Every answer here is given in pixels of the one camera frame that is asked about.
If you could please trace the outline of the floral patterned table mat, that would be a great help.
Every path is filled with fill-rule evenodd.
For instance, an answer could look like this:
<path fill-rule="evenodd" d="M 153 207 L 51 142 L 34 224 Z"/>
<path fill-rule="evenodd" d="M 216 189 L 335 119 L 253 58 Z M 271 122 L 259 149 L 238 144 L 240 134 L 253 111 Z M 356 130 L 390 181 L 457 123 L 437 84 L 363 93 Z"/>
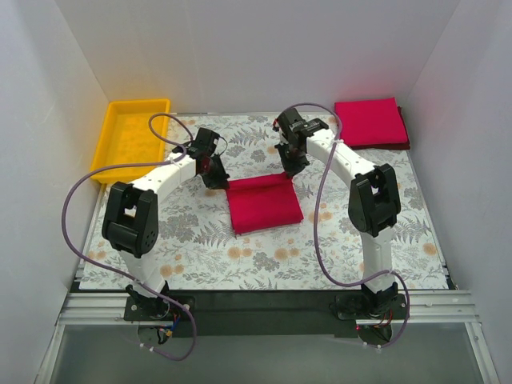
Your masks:
<path fill-rule="evenodd" d="M 227 140 L 219 152 L 232 180 L 280 174 L 282 165 L 271 129 L 273 115 L 181 116 L 195 133 L 206 127 Z M 358 155 L 377 165 L 388 163 L 396 172 L 402 211 L 391 243 L 393 268 L 410 290 L 448 289 L 445 262 L 436 247 L 434 230 L 417 184 L 408 153 L 360 150 Z M 161 275 L 174 290 L 316 290 L 337 289 L 321 272 L 314 252 L 314 207 L 324 166 L 314 158 L 294 178 L 304 219 L 299 224 L 234 234 L 223 190 L 208 190 L 200 177 L 177 188 L 161 202 L 159 236 L 154 252 Z M 126 269 L 118 252 L 101 234 L 110 186 L 102 190 L 100 210 L 91 223 L 88 257 Z M 331 172 L 324 185 L 318 214 L 322 260 L 340 282 L 362 278 L 362 243 L 348 217 L 348 188 Z M 123 276 L 83 264 L 80 290 L 124 290 Z"/>

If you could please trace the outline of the folded crimson t-shirt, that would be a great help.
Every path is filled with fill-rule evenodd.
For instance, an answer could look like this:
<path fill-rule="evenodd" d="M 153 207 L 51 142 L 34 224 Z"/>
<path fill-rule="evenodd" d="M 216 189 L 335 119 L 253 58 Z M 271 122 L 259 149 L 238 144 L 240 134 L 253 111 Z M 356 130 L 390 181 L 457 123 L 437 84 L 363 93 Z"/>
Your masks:
<path fill-rule="evenodd" d="M 408 150 L 409 135 L 395 98 L 336 102 L 342 122 L 339 135 L 348 147 L 360 149 Z"/>

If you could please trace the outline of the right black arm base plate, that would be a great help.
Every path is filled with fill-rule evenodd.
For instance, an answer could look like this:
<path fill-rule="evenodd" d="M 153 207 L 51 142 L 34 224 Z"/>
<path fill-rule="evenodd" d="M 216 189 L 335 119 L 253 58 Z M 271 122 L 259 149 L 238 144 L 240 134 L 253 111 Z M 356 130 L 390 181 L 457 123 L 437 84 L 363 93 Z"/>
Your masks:
<path fill-rule="evenodd" d="M 362 294 L 338 294 L 329 304 L 329 310 L 339 320 L 381 320 L 390 315 L 392 319 L 404 319 L 406 300 L 403 295 L 395 299 L 375 303 Z"/>

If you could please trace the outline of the folded dark red t-shirt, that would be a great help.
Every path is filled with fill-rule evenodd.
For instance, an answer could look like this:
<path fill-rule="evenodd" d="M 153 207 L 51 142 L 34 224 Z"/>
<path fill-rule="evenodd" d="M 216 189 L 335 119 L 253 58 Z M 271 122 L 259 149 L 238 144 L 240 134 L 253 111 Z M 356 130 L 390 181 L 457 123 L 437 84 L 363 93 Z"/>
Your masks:
<path fill-rule="evenodd" d="M 409 135 L 399 106 L 365 108 L 350 118 L 340 138 L 360 149 L 408 150 Z"/>

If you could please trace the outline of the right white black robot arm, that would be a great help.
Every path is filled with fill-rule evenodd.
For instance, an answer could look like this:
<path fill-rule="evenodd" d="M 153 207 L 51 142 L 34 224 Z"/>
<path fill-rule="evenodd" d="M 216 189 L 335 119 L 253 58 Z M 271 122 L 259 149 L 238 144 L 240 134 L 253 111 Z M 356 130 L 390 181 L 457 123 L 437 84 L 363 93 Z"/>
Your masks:
<path fill-rule="evenodd" d="M 302 172 L 313 157 L 349 189 L 348 216 L 362 240 L 365 269 L 361 281 L 344 285 L 348 293 L 336 297 L 333 311 L 340 319 L 391 314 L 398 300 L 391 241 L 401 211 L 393 167 L 365 160 L 343 143 L 340 127 L 331 129 L 319 118 L 307 121 L 294 107 L 277 116 L 273 129 L 280 135 L 276 149 L 288 177 Z"/>

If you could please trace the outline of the aluminium frame rail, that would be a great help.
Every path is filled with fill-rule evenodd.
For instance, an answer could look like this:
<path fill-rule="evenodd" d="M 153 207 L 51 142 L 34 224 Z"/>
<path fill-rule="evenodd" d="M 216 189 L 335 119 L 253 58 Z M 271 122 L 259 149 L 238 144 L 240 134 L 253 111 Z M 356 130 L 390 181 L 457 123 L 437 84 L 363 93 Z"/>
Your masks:
<path fill-rule="evenodd" d="M 468 290 L 412 290 L 409 324 L 461 323 L 466 326 L 470 344 L 485 383 L 498 383 L 499 378 L 492 362 L 482 331 L 482 319 Z M 66 325 L 129 325 L 149 326 L 143 320 L 125 320 L 125 314 L 135 312 L 127 302 L 126 293 L 100 290 L 80 290 L 69 293 L 56 322 L 56 331 L 43 359 L 36 378 L 37 383 L 48 383 L 56 361 L 57 348 Z"/>

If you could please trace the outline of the crimson t-shirt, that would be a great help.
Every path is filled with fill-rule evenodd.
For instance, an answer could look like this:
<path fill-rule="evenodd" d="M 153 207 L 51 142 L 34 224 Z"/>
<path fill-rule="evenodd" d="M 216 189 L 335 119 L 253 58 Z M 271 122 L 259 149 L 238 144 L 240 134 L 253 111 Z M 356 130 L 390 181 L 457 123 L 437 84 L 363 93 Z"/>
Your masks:
<path fill-rule="evenodd" d="M 303 220 L 292 179 L 284 173 L 234 180 L 229 183 L 226 197 L 235 234 L 298 224 Z"/>
<path fill-rule="evenodd" d="M 408 150 L 409 135 L 395 98 L 336 102 L 342 122 L 339 135 L 348 147 L 360 149 Z"/>

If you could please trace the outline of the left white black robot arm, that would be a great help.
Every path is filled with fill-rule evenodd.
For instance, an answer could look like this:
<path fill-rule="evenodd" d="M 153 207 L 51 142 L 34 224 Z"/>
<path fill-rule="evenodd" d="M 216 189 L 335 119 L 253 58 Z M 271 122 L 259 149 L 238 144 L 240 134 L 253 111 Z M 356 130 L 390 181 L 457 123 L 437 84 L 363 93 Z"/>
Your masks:
<path fill-rule="evenodd" d="M 126 287 L 134 304 L 146 316 L 163 319 L 170 310 L 168 291 L 153 248 L 159 235 L 159 203 L 181 184 L 200 176 L 206 188 L 225 190 L 229 175 L 216 152 L 222 136 L 199 128 L 195 138 L 175 147 L 169 162 L 131 182 L 116 182 L 110 188 L 102 224 L 102 236 L 119 252 L 128 274 L 134 277 Z"/>

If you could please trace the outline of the yellow plastic bin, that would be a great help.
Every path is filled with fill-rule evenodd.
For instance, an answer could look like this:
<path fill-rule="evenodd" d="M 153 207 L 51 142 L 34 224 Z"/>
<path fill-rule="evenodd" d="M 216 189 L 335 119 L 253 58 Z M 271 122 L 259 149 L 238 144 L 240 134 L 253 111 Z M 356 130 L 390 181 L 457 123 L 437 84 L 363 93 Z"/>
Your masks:
<path fill-rule="evenodd" d="M 143 99 L 111 102 L 106 110 L 90 169 L 127 163 L 161 162 L 166 143 L 153 135 L 166 136 L 169 99 Z M 148 125 L 150 117 L 161 116 Z"/>

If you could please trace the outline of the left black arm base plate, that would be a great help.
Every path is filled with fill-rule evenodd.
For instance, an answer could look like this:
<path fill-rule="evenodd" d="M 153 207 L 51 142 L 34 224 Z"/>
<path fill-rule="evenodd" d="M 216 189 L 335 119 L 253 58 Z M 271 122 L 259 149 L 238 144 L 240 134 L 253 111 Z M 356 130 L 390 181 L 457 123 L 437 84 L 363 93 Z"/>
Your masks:
<path fill-rule="evenodd" d="M 150 298 L 134 290 L 132 285 L 125 288 L 128 293 L 123 319 L 126 321 L 172 321 L 185 312 L 175 304 L 169 304 L 160 297 Z M 164 285 L 161 294 L 168 296 L 186 307 L 190 312 L 194 310 L 195 298 L 190 294 L 175 295 L 168 285 Z"/>

